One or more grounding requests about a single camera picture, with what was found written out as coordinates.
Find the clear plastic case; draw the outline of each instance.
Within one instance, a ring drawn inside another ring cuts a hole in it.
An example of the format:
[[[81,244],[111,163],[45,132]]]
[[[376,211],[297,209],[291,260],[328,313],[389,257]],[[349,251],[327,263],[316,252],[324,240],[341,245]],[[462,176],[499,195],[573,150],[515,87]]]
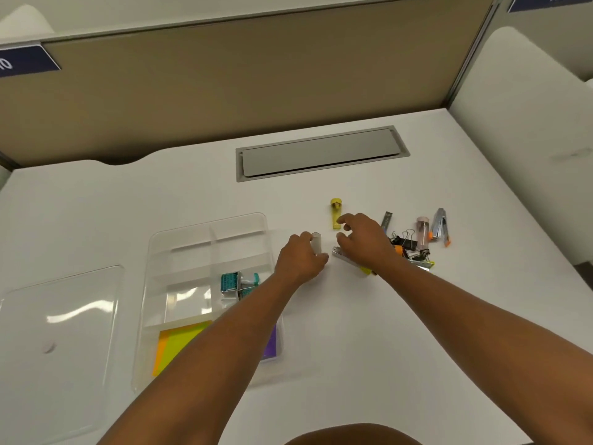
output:
[[[216,320],[238,302],[221,292],[225,273],[257,273],[265,281],[274,269],[271,241],[263,214],[248,214],[162,231],[152,236],[146,262],[144,299],[134,361],[132,388],[143,390],[163,330]],[[261,384],[283,372],[282,318],[276,328],[277,357],[262,361],[251,383]]]

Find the person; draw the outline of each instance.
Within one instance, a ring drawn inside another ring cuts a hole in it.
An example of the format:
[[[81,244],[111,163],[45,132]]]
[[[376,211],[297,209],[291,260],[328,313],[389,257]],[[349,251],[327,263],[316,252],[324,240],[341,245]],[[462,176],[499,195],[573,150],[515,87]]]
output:
[[[593,356],[397,255],[364,214],[338,220],[337,241],[401,296],[463,372],[539,445],[593,443]],[[328,260],[293,235],[274,274],[196,336],[136,398],[100,445],[216,445],[286,303]],[[381,425],[337,426],[289,445],[418,445]]]

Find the person's right hand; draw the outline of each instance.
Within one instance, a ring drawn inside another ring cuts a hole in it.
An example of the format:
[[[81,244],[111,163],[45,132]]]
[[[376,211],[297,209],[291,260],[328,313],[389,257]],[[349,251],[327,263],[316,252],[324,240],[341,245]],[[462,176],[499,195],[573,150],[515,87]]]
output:
[[[381,265],[397,257],[379,224],[364,214],[344,214],[337,222],[344,224],[350,235],[337,233],[337,242],[344,254],[362,267],[378,272]]]

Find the person's left hand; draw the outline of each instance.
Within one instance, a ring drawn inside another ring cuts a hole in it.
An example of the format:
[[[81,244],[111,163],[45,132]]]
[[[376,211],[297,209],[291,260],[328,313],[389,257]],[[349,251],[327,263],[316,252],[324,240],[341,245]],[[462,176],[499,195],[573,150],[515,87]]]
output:
[[[299,286],[317,276],[326,266],[327,253],[314,254],[311,247],[311,233],[293,234],[280,251],[276,262],[276,274]]]

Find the beige partition panel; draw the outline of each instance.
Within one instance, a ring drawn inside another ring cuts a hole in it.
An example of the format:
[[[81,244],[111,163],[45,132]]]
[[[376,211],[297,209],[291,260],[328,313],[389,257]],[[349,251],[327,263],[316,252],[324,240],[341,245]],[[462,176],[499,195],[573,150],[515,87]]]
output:
[[[439,107],[492,0],[396,0],[47,44],[0,79],[0,152],[30,166]]]

